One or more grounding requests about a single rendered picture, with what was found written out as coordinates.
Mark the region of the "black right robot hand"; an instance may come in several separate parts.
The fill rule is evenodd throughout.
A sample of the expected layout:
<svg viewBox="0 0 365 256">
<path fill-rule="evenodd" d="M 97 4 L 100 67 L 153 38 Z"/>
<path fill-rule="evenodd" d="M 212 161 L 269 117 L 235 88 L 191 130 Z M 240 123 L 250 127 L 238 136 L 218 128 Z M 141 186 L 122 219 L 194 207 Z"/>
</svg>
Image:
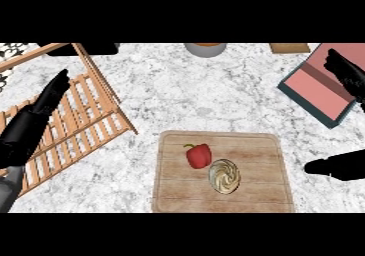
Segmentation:
<svg viewBox="0 0 365 256">
<path fill-rule="evenodd" d="M 328 50 L 325 60 L 324 67 L 355 97 L 365 114 L 365 71 L 334 49 Z M 340 181 L 365 179 L 365 149 L 308 162 L 305 172 Z"/>
</svg>

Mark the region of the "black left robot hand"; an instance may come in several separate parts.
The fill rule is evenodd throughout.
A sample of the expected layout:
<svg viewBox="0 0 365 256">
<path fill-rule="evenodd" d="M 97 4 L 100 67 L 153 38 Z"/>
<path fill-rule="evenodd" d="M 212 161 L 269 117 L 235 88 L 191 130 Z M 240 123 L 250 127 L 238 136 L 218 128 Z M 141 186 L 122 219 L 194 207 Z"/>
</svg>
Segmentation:
<svg viewBox="0 0 365 256">
<path fill-rule="evenodd" d="M 70 88 L 64 69 L 48 83 L 33 104 L 26 105 L 0 134 L 0 169 L 27 163 L 39 145 L 49 116 Z"/>
</svg>

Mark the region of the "wooden cutting board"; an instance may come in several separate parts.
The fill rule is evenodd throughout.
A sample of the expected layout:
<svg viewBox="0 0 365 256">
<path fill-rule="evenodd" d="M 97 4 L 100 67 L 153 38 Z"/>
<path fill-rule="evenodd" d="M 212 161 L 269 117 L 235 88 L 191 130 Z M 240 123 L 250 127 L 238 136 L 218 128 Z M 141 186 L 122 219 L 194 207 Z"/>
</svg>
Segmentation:
<svg viewBox="0 0 365 256">
<path fill-rule="evenodd" d="M 207 144 L 215 159 L 234 162 L 237 190 L 225 195 L 209 182 L 209 169 L 194 169 L 188 146 Z M 160 134 L 153 210 L 179 212 L 292 212 L 292 190 L 280 141 L 266 133 L 166 131 Z"/>
</svg>

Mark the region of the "pink box with teal edge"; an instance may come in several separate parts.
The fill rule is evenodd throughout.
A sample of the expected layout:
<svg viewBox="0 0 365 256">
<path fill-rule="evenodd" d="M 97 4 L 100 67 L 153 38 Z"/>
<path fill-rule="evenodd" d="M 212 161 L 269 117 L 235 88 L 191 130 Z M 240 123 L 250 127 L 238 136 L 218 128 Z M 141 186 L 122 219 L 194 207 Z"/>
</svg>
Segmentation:
<svg viewBox="0 0 365 256">
<path fill-rule="evenodd" d="M 334 128 L 356 100 L 324 67 L 330 49 L 365 70 L 365 43 L 321 43 L 308 59 L 281 80 L 278 89 L 318 121 L 328 128 Z"/>
</svg>

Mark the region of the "cream swirl cupcake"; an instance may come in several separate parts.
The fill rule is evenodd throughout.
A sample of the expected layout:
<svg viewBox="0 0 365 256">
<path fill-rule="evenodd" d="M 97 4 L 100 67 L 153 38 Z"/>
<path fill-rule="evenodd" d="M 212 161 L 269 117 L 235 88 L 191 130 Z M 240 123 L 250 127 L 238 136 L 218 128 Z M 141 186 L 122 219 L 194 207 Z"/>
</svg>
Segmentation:
<svg viewBox="0 0 365 256">
<path fill-rule="evenodd" d="M 219 159 L 212 163 L 209 168 L 209 181 L 213 189 L 221 194 L 231 194 L 241 181 L 238 167 L 228 159 Z"/>
</svg>

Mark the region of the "wooden slatted rack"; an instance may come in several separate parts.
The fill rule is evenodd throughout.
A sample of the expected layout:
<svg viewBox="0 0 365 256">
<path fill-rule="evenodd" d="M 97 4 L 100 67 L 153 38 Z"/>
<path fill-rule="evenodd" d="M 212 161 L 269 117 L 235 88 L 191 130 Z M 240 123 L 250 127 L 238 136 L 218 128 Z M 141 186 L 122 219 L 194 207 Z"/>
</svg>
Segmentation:
<svg viewBox="0 0 365 256">
<path fill-rule="evenodd" d="M 71 43 L 86 72 L 52 113 L 35 154 L 26 164 L 24 195 L 125 132 L 136 129 L 120 109 L 120 99 L 80 43 Z"/>
</svg>

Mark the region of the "black and white patterned panel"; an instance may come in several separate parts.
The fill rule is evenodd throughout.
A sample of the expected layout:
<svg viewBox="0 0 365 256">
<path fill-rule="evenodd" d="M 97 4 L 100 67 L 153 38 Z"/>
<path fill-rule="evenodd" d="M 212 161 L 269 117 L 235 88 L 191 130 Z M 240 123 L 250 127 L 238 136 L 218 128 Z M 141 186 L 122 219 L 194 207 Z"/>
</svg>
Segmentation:
<svg viewBox="0 0 365 256">
<path fill-rule="evenodd" d="M 0 43 L 0 63 L 11 60 L 14 57 L 23 55 L 27 48 L 27 43 Z M 12 69 L 8 69 L 0 73 L 0 93 L 7 86 L 7 80 L 11 74 Z"/>
</svg>

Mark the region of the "black flat object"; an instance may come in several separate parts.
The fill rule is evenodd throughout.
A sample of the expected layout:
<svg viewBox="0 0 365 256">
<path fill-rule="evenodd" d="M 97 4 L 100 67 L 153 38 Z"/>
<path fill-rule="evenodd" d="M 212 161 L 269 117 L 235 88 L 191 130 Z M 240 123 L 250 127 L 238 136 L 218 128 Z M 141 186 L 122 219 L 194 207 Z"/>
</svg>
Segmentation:
<svg viewBox="0 0 365 256">
<path fill-rule="evenodd" d="M 89 55 L 116 55 L 119 53 L 119 43 L 113 42 L 85 42 L 82 44 Z M 76 56 L 77 52 L 71 44 L 60 47 L 58 49 L 48 52 L 52 57 L 58 56 Z"/>
</svg>

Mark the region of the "red bell pepper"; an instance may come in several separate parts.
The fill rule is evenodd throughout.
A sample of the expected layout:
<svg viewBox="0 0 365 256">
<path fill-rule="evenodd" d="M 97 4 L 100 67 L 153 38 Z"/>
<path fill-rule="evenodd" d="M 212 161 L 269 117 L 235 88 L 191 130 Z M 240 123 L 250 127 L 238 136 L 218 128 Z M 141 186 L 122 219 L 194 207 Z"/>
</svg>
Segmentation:
<svg viewBox="0 0 365 256">
<path fill-rule="evenodd" d="M 187 160 L 194 169 L 201 169 L 212 163 L 212 151 L 207 144 L 185 144 L 188 147 Z"/>
</svg>

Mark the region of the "brown wooden block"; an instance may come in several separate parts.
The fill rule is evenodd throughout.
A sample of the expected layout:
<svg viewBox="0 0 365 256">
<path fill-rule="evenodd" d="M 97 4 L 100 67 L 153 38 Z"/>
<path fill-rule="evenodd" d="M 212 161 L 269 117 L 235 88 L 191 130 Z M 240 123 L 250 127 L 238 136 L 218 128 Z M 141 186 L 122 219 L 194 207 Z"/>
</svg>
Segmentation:
<svg viewBox="0 0 365 256">
<path fill-rule="evenodd" d="M 309 53 L 311 48 L 306 43 L 271 43 L 274 54 Z"/>
</svg>

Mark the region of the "grey pot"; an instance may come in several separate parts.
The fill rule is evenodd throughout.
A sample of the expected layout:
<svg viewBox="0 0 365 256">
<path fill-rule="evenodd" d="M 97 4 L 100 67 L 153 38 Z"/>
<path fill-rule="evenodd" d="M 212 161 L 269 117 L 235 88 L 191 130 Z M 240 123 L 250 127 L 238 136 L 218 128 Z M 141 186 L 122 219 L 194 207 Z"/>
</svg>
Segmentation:
<svg viewBox="0 0 365 256">
<path fill-rule="evenodd" d="M 203 58 L 216 57 L 227 49 L 225 43 L 187 43 L 190 53 Z"/>
</svg>

